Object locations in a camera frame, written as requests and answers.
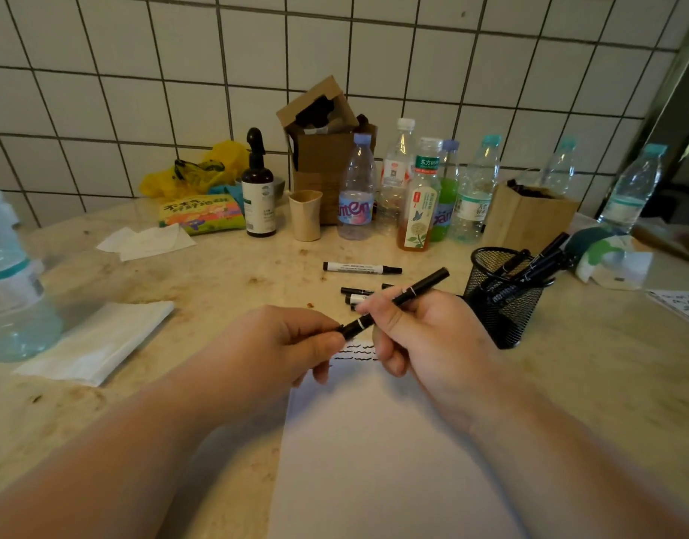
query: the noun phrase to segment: hand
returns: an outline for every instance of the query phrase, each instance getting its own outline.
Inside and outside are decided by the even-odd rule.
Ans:
[[[377,357],[395,377],[411,368],[442,416],[468,430],[500,383],[505,364],[499,350],[459,297],[432,290],[401,310],[391,299],[402,289],[389,287],[357,307],[376,322]]]
[[[184,397],[195,399],[198,417],[218,426],[298,386],[310,369],[316,381],[326,382],[330,357],[345,345],[344,337],[332,332],[339,325],[305,308],[250,310],[168,380]]]

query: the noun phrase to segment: water bottle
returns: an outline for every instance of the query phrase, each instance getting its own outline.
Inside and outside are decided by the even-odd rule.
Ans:
[[[347,240],[366,240],[372,234],[376,169],[371,142],[371,134],[355,134],[355,148],[340,181],[337,232]]]
[[[444,140],[439,157],[439,205],[434,213],[434,225],[432,226],[432,242],[441,242],[447,236],[449,224],[452,222],[452,211],[457,202],[457,189],[459,188],[459,165],[457,164],[457,140]]]
[[[629,234],[662,176],[662,156],[666,152],[667,146],[647,144],[637,160],[619,176],[597,221]]]
[[[499,172],[499,143],[502,136],[488,134],[475,158],[460,178],[455,213],[449,237],[466,244],[481,236],[481,228],[492,202],[492,192]]]
[[[414,119],[397,120],[397,139],[388,147],[377,194],[377,226],[396,228],[414,163]]]
[[[562,138],[559,147],[541,169],[539,187],[547,189],[551,195],[565,196],[574,177],[574,148],[577,141],[573,138]]]
[[[419,140],[397,229],[397,246],[405,252],[425,252],[430,247],[431,228],[441,191],[437,176],[441,145],[440,138]]]
[[[43,286],[12,228],[0,193],[0,362],[17,362],[50,348],[63,324],[43,298]]]

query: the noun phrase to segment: white napkin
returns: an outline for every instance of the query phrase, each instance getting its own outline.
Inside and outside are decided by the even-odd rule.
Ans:
[[[120,261],[125,262],[174,252],[194,245],[195,241],[190,238],[190,235],[181,226],[175,224],[161,228],[152,227],[141,233],[124,227],[100,242],[97,249],[103,252],[119,253]]]
[[[172,301],[147,305],[108,302],[13,373],[99,386],[174,307]]]

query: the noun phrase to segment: left hand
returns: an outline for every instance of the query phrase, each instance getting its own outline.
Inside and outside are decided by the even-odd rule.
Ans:
[[[218,426],[250,414],[298,386],[313,369],[327,381],[330,358],[345,345],[340,324],[306,308],[263,306],[233,321],[164,381],[197,418]]]

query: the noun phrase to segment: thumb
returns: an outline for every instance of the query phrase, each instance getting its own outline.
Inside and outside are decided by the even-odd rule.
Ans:
[[[421,343],[428,327],[415,317],[403,312],[382,295],[373,295],[369,309],[377,326],[397,344],[411,348]]]
[[[300,370],[308,370],[327,361],[345,346],[345,337],[330,332],[305,338],[289,348],[290,362]]]

